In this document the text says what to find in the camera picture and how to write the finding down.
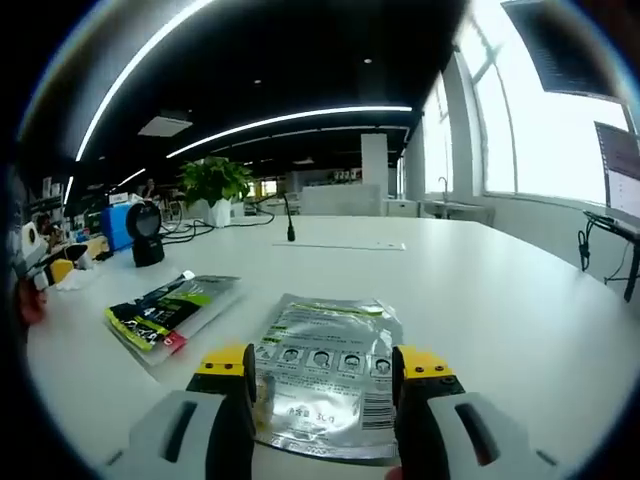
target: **white table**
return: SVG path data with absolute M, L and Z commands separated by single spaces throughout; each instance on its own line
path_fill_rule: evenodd
M 163 262 L 143 269 L 131 252 L 118 253 L 91 286 L 52 292 L 48 320 L 29 332 L 29 361 L 52 414 L 90 462 L 126 446 L 132 423 L 170 389 L 184 389 L 207 351 L 260 338 L 285 292 L 388 302 L 405 343 L 446 358 L 467 391 L 486 395 L 566 465 L 591 452 L 624 405 L 640 370 L 640 322 L 563 260 L 477 223 L 295 217 L 294 224 L 302 243 L 380 241 L 406 251 L 274 246 L 286 241 L 286 218 L 276 218 L 168 246 Z M 107 330 L 103 310 L 185 269 L 240 276 L 247 296 L 149 375 Z M 270 479 L 302 472 L 307 480 L 374 479 L 386 470 L 264 446 L 254 454 L 254 472 Z

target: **white pot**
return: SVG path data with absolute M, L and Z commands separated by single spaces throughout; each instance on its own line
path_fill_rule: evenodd
M 209 225 L 226 227 L 231 224 L 231 202 L 224 198 L 218 200 L 213 207 L 207 209 L 207 216 L 205 222 Z

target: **faucet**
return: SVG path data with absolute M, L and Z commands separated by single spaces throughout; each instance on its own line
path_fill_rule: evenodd
M 447 203 L 449 202 L 449 182 L 447 181 L 446 178 L 444 177 L 440 177 L 438 179 L 438 182 L 440 180 L 444 181 L 444 192 L 442 192 L 442 201 L 444 202 L 444 208 L 442 209 L 442 218 L 444 218 L 445 220 L 449 220 L 449 210 L 447 209 Z

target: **microphone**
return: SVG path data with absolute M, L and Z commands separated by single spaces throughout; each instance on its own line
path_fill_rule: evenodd
M 287 210 L 287 218 L 289 219 L 289 227 L 287 228 L 287 240 L 290 242 L 296 241 L 296 231 L 293 229 L 293 222 L 291 221 L 291 210 L 289 210 L 289 200 L 287 200 L 287 194 L 283 193 L 284 207 Z

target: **green plant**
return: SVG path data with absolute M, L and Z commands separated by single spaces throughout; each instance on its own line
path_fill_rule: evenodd
M 220 199 L 242 199 L 249 193 L 249 170 L 227 158 L 207 157 L 201 162 L 187 163 L 180 175 L 187 206 L 201 198 L 210 207 Z

